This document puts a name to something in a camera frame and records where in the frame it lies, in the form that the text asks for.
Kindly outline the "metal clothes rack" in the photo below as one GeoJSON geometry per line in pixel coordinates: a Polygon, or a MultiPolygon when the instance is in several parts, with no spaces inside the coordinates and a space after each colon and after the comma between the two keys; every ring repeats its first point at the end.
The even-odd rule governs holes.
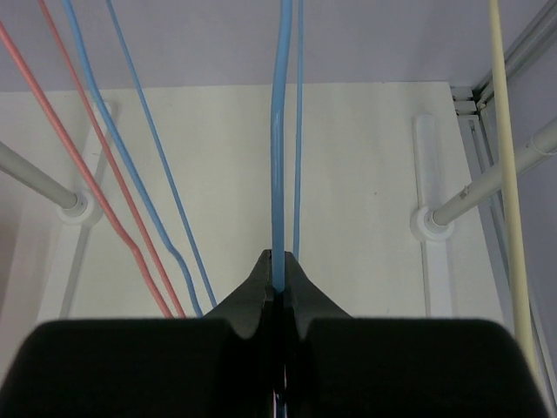
{"type": "MultiPolygon", "coordinates": [[[[84,152],[77,159],[77,169],[80,172],[89,172],[93,178],[97,178],[103,174],[106,165],[111,167],[131,215],[147,246],[152,247],[150,235],[111,153],[108,133],[100,127],[96,116],[91,116],[90,119],[92,136],[87,139],[84,152]]],[[[453,231],[453,222],[489,199],[502,187],[502,173],[500,165],[493,165],[444,205],[435,207],[434,203],[440,195],[438,183],[441,176],[438,167],[439,142],[435,139],[433,130],[432,115],[421,114],[414,118],[413,147],[419,210],[411,218],[411,228],[417,240],[428,246],[443,246],[453,231]]],[[[96,180],[87,182],[80,190],[72,191],[7,145],[1,146],[1,170],[54,203],[60,219],[66,224],[57,249],[59,260],[52,267],[37,315],[40,322],[66,319],[73,301],[89,231],[102,217],[111,214],[112,208],[109,203],[101,202],[93,192],[97,186],[96,180]]]]}

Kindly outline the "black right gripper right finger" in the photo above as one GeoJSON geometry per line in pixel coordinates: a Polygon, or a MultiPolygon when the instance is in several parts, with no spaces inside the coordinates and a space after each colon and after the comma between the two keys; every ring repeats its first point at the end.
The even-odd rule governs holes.
{"type": "Polygon", "coordinates": [[[480,319],[353,318],[285,256],[291,417],[545,417],[513,336],[480,319]]]}

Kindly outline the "light blue hanger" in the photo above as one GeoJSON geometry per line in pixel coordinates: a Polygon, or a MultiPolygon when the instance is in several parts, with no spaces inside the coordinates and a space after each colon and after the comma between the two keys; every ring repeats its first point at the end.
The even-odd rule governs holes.
{"type": "MultiPolygon", "coordinates": [[[[278,42],[272,79],[270,113],[271,135],[271,215],[272,215],[272,286],[275,307],[282,314],[282,298],[285,291],[285,93],[290,44],[292,34],[293,2],[280,3],[278,42]]],[[[296,134],[296,181],[293,251],[299,251],[299,192],[301,173],[301,127],[303,105],[303,53],[304,53],[304,3],[298,2],[298,75],[297,75],[297,134],[296,134]]]]}
{"type": "MultiPolygon", "coordinates": [[[[128,150],[126,148],[126,145],[125,145],[125,143],[124,143],[124,141],[123,141],[123,139],[120,135],[120,132],[117,128],[117,125],[114,122],[112,116],[109,115],[107,107],[104,104],[102,94],[100,92],[100,89],[97,86],[97,80],[94,76],[94,72],[93,72],[93,69],[92,69],[92,66],[91,66],[91,61],[89,59],[89,55],[88,55],[88,52],[87,52],[87,49],[86,49],[86,46],[85,46],[84,37],[82,35],[82,31],[80,29],[79,22],[78,22],[78,19],[77,19],[77,15],[76,15],[76,12],[74,11],[72,2],[71,1],[63,1],[62,5],[64,7],[64,14],[66,15],[66,18],[68,20],[70,30],[71,30],[71,34],[73,36],[74,43],[76,45],[78,58],[79,58],[81,66],[83,68],[85,80],[86,80],[86,83],[89,87],[91,95],[94,98],[95,104],[97,105],[97,108],[99,109],[99,112],[101,113],[101,116],[103,118],[103,121],[104,121],[106,127],[108,128],[109,133],[111,134],[114,142],[116,143],[117,151],[119,153],[120,158],[122,159],[122,161],[124,163],[124,167],[126,168],[127,172],[129,173],[129,175],[131,177],[132,183],[135,186],[135,188],[136,188],[136,190],[137,190],[137,192],[138,192],[138,194],[139,194],[139,196],[140,196],[140,198],[141,198],[141,200],[142,200],[142,202],[143,202],[143,204],[144,204],[144,206],[145,206],[145,208],[146,208],[146,210],[147,210],[147,212],[150,216],[151,222],[153,223],[153,225],[155,226],[155,228],[158,232],[159,238],[161,239],[161,241],[164,245],[164,248],[174,258],[174,260],[177,262],[177,264],[178,264],[178,266],[181,270],[181,273],[184,276],[185,284],[186,284],[186,287],[187,287],[187,290],[188,290],[188,294],[189,294],[189,297],[190,297],[190,301],[191,301],[193,311],[194,311],[194,313],[197,317],[201,318],[201,317],[204,316],[204,311],[203,311],[203,309],[202,309],[202,307],[199,303],[196,288],[195,288],[195,285],[194,285],[194,282],[193,282],[193,278],[192,278],[190,269],[187,266],[185,258],[182,256],[181,252],[174,246],[168,232],[165,230],[164,224],[163,224],[160,216],[158,215],[157,209],[156,209],[149,193],[147,192],[147,189],[144,186],[144,182],[141,179],[141,176],[138,172],[138,169],[136,168],[136,166],[134,164],[134,161],[133,161],[130,153],[128,152],[128,150]]],[[[215,293],[213,292],[211,282],[209,280],[208,274],[207,274],[205,266],[204,266],[203,259],[201,257],[201,253],[198,249],[198,245],[196,243],[193,231],[191,229],[191,224],[188,220],[184,203],[183,203],[183,201],[182,201],[182,199],[179,195],[178,187],[177,187],[176,182],[173,178],[170,164],[169,164],[169,162],[167,160],[167,157],[164,153],[164,147],[162,145],[162,141],[161,141],[161,139],[158,135],[158,130],[157,130],[157,127],[155,125],[153,116],[151,114],[151,110],[150,110],[150,107],[148,105],[146,96],[144,94],[144,90],[143,90],[143,87],[141,85],[140,79],[138,77],[136,67],[133,63],[130,51],[129,51],[128,46],[125,42],[124,34],[122,32],[121,26],[120,26],[119,21],[117,19],[116,11],[115,11],[114,6],[113,6],[111,1],[108,1],[106,3],[106,7],[109,11],[111,21],[112,21],[112,25],[114,27],[114,30],[115,30],[116,34],[117,34],[118,42],[119,42],[121,50],[123,52],[124,59],[126,61],[128,70],[131,74],[132,82],[134,84],[136,93],[138,95],[140,104],[142,106],[147,125],[149,126],[149,129],[151,131],[152,140],[153,140],[154,145],[156,147],[156,150],[158,152],[158,157],[159,157],[160,163],[163,167],[164,175],[166,176],[166,181],[167,181],[167,183],[170,187],[171,195],[174,199],[174,203],[175,203],[175,206],[177,208],[179,218],[182,222],[183,228],[185,230],[186,237],[187,237],[188,242],[190,244],[191,251],[192,251],[193,257],[195,259],[197,268],[199,270],[202,283],[205,287],[205,291],[207,293],[209,302],[211,303],[211,307],[214,308],[217,305],[217,298],[215,296],[215,293]]]]}

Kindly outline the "cream white hanger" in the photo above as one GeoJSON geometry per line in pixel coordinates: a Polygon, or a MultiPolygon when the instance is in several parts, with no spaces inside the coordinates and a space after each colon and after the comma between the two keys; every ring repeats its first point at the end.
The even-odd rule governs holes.
{"type": "Polygon", "coordinates": [[[540,375],[540,366],[535,351],[528,293],[507,75],[500,27],[500,8],[497,0],[490,0],[488,4],[493,56],[493,92],[502,173],[502,197],[507,232],[507,257],[513,304],[514,336],[527,360],[536,385],[542,388],[544,381],[540,375]]]}

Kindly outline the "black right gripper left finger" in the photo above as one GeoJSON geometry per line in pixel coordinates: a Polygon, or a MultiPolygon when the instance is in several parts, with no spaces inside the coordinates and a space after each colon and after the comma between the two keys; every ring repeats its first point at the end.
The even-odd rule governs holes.
{"type": "Polygon", "coordinates": [[[197,319],[53,320],[24,340],[4,417],[271,417],[271,254],[197,319]]]}

